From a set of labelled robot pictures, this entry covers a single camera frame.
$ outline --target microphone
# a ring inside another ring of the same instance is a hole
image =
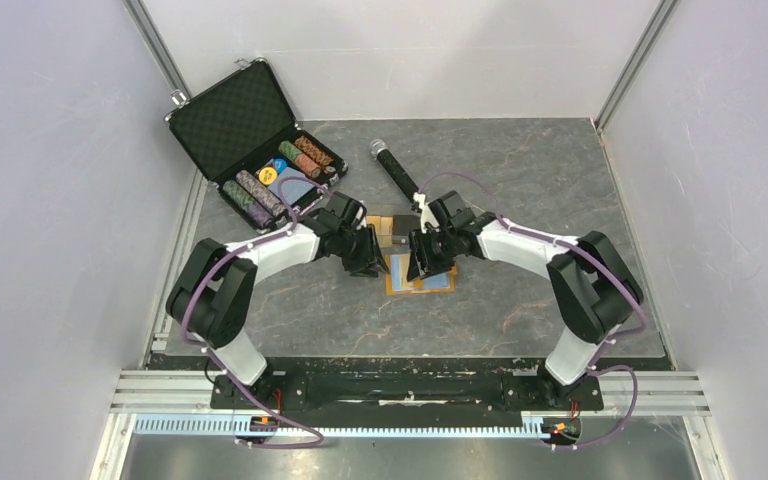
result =
[[[384,143],[384,140],[376,138],[370,142],[369,153],[371,153],[372,156],[378,160],[378,163],[384,167],[384,170],[388,175],[390,175],[390,178],[396,182],[396,186],[399,187],[399,190],[401,190],[405,197],[407,197],[408,201],[413,204],[413,194],[419,191],[419,187],[417,187],[413,179],[410,178],[408,172],[402,168],[402,165],[398,160],[396,160],[396,157],[390,153],[390,150],[387,148],[387,144]]]

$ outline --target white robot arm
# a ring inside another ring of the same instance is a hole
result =
[[[454,191],[429,204],[418,204],[421,218],[434,221],[426,221],[408,237],[409,280],[449,271],[455,257],[463,254],[510,263],[552,283],[565,328],[538,371],[542,393],[548,399],[567,396],[577,386],[601,344],[632,312],[610,282],[593,275],[591,265],[562,245],[587,251],[623,282],[638,302],[643,299],[625,263],[599,232],[584,237],[559,236],[500,221],[490,212],[476,217]],[[242,253],[214,277],[222,284],[215,290],[206,289],[197,300],[187,329],[207,343],[244,384],[252,385],[267,368],[263,355],[243,330],[252,287],[293,265],[329,255],[341,257],[352,275],[374,276],[386,271],[374,228],[365,224],[364,215],[359,202],[335,193],[323,209],[303,217],[295,229],[287,226],[269,234],[272,240],[262,241],[261,237],[228,245],[203,240],[182,271],[167,301],[167,311],[181,322],[196,285],[207,271],[227,252],[242,247]]]

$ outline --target blue poker chip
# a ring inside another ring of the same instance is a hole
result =
[[[276,172],[281,173],[287,168],[287,161],[283,158],[274,158],[272,159],[272,167]]]

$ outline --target yellow poker chip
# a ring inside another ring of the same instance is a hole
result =
[[[278,172],[272,167],[263,167],[257,172],[257,178],[264,185],[271,185],[278,178]]]

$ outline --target case latch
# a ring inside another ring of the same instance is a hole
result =
[[[189,103],[190,99],[187,98],[187,94],[180,90],[175,90],[172,93],[169,94],[170,97],[172,97],[172,103],[175,104],[176,107],[181,108],[187,103]]]

